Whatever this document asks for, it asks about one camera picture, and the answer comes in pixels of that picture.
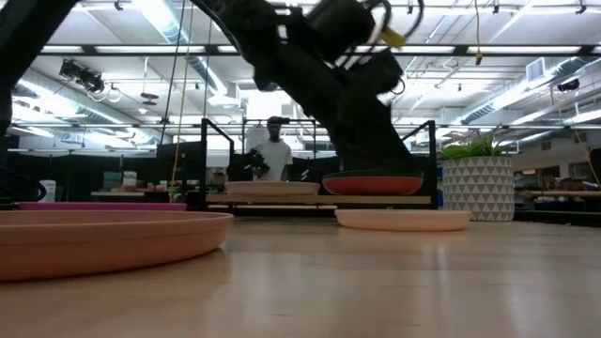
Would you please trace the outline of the succulent in white patterned pot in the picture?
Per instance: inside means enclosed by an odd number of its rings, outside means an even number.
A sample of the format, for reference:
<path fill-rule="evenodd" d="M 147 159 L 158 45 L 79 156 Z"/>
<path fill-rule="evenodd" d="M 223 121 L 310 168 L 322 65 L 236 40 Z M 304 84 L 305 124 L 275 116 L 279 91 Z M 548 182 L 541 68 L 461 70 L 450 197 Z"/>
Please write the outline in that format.
<path fill-rule="evenodd" d="M 514 219 L 513 162 L 495 141 L 497 131 L 476 131 L 467 143 L 441 150 L 443 209 L 468 211 L 476 222 Z"/>

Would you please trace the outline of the wooden workbench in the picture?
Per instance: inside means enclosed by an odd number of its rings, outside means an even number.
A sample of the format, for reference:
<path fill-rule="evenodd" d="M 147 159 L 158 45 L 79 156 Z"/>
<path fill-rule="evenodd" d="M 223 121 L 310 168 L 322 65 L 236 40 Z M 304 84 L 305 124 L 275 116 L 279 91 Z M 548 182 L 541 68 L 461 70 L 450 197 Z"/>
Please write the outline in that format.
<path fill-rule="evenodd" d="M 585 209 L 591 212 L 601 212 L 601 191 L 521 191 L 516 196 L 522 199 L 538 197 L 579 198 L 585 202 Z"/>

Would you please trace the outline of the cream plate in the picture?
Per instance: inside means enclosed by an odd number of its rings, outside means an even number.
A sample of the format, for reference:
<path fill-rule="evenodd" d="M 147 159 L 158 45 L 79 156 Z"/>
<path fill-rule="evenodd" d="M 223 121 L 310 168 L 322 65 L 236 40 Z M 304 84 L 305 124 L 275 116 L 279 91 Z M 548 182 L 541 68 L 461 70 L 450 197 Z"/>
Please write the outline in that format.
<path fill-rule="evenodd" d="M 469 211 L 432 209 L 337 209 L 337 222 L 349 228 L 378 231 L 459 231 L 470 225 Z"/>

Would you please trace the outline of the black device held by person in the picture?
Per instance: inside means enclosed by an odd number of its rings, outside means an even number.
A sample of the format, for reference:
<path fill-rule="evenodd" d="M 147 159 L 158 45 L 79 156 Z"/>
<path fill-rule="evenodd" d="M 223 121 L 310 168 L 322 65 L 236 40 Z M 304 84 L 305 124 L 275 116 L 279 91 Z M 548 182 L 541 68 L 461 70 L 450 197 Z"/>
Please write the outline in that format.
<path fill-rule="evenodd" d="M 250 170 L 254 178 L 265 178 L 270 171 L 270 167 L 265 163 L 265 159 L 257 149 L 251 149 L 243 155 L 243 168 Z"/>

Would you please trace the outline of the magenta plate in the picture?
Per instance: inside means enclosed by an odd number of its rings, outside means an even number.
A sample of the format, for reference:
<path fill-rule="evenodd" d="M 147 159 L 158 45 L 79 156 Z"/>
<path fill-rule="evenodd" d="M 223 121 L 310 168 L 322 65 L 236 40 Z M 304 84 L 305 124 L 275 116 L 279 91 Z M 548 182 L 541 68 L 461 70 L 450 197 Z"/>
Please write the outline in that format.
<path fill-rule="evenodd" d="M 169 203 L 133 203 L 133 202 L 21 202 L 17 204 L 20 210 L 157 210 L 185 211 L 186 204 Z"/>

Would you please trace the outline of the orange plate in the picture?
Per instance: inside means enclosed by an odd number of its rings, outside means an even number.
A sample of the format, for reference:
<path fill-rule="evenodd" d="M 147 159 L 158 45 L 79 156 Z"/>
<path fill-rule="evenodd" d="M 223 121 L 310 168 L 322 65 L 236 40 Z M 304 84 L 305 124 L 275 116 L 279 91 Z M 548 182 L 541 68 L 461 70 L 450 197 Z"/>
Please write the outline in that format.
<path fill-rule="evenodd" d="M 409 195 L 421 189 L 422 177 L 330 177 L 325 189 L 340 195 Z"/>

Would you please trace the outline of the person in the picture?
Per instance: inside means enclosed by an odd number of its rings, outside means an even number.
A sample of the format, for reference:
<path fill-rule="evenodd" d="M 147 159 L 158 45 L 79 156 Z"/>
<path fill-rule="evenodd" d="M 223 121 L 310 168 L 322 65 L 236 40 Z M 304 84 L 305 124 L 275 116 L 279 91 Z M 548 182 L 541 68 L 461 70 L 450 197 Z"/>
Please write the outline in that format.
<path fill-rule="evenodd" d="M 280 135 L 281 126 L 282 119 L 279 116 L 272 116 L 267 120 L 269 138 L 255 150 L 262 156 L 269 170 L 254 169 L 254 180 L 288 180 L 288 169 L 293 164 L 293 159 L 290 146 Z"/>

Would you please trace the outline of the silver ceiling duct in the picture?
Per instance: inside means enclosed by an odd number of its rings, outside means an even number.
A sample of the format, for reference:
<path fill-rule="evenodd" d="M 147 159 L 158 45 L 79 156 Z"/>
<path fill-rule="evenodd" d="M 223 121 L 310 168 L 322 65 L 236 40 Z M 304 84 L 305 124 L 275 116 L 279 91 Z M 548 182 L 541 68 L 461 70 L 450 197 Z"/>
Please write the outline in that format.
<path fill-rule="evenodd" d="M 171 44 L 190 45 L 189 29 L 183 26 L 182 14 L 177 14 L 171 0 L 132 0 L 134 6 L 144 15 L 149 23 Z M 241 101 L 235 94 L 228 92 L 228 87 L 208 66 L 201 56 L 185 56 L 189 67 L 203 79 L 211 93 L 208 103 L 212 106 L 238 106 Z"/>

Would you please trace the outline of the white container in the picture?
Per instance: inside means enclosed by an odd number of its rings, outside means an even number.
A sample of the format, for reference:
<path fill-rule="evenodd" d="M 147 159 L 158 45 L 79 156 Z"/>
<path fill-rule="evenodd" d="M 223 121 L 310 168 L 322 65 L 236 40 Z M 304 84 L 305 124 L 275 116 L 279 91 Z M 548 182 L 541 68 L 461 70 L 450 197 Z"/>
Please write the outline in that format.
<path fill-rule="evenodd" d="M 39 182 L 39 184 L 45 190 L 45 195 L 43 196 L 42 199 L 40 199 L 40 202 L 53 203 L 55 201 L 55 198 L 56 198 L 56 187 L 57 187 L 56 181 L 55 180 L 44 179 L 44 180 L 41 180 Z"/>

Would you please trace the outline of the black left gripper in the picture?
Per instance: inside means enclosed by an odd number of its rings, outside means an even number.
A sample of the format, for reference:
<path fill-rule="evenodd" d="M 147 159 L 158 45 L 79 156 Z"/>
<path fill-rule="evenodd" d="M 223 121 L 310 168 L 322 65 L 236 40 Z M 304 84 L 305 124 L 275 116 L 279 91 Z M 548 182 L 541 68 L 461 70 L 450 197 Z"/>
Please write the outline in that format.
<path fill-rule="evenodd" d="M 374 54 L 350 69 L 326 67 L 328 110 L 324 126 L 335 126 L 335 148 L 347 170 L 415 171 L 416 163 L 391 123 L 391 106 L 378 95 L 392 92 L 403 69 L 393 54 Z"/>

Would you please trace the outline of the black metal shelf bracket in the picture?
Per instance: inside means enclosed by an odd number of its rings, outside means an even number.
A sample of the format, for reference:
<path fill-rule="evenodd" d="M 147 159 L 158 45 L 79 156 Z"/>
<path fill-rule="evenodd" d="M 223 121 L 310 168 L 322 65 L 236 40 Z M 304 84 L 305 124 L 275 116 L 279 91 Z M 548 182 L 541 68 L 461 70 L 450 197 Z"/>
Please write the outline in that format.
<path fill-rule="evenodd" d="M 437 144 L 436 144 L 436 122 L 427 120 L 422 125 L 409 132 L 402 137 L 405 142 L 408 138 L 417 135 L 420 131 L 427 131 L 428 134 L 428 151 L 427 162 L 424 167 L 424 182 L 422 192 L 424 196 L 429 198 L 427 204 L 428 209 L 438 208 L 438 161 L 437 161 Z"/>
<path fill-rule="evenodd" d="M 208 118 L 203 117 L 201 121 L 201 156 L 200 164 L 202 166 L 199 178 L 199 209 L 204 211 L 207 208 L 207 161 L 208 161 L 208 129 L 215 130 L 229 143 L 229 156 L 235 153 L 234 140 L 229 137 L 222 129 L 214 124 Z"/>

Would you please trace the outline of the black ceiling-hung device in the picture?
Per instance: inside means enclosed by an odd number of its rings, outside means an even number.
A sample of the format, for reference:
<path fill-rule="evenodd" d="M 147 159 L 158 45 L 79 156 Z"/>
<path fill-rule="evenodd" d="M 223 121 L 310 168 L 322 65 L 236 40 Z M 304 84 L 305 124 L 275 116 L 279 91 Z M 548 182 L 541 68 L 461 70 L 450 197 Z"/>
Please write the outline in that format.
<path fill-rule="evenodd" d="M 61 65 L 59 75 L 68 81 L 81 85 L 89 93 L 100 93 L 105 88 L 100 72 L 80 66 L 74 60 L 65 59 Z"/>

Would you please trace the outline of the grey plate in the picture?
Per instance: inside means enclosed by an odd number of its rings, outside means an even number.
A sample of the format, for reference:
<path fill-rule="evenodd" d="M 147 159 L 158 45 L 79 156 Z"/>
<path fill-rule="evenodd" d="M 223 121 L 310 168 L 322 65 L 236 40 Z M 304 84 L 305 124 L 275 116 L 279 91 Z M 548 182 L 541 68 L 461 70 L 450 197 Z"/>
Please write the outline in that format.
<path fill-rule="evenodd" d="M 320 185 L 301 181 L 233 181 L 224 183 L 228 194 L 255 196 L 318 195 Z"/>

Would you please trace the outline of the tan brown plate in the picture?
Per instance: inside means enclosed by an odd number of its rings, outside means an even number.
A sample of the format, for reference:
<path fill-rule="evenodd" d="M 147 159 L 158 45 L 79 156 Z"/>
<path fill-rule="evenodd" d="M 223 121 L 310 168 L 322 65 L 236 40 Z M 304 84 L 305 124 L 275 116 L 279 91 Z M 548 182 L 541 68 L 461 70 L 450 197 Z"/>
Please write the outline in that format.
<path fill-rule="evenodd" d="M 0 282 L 154 267 L 216 250 L 234 216 L 220 212 L 0 212 Z"/>

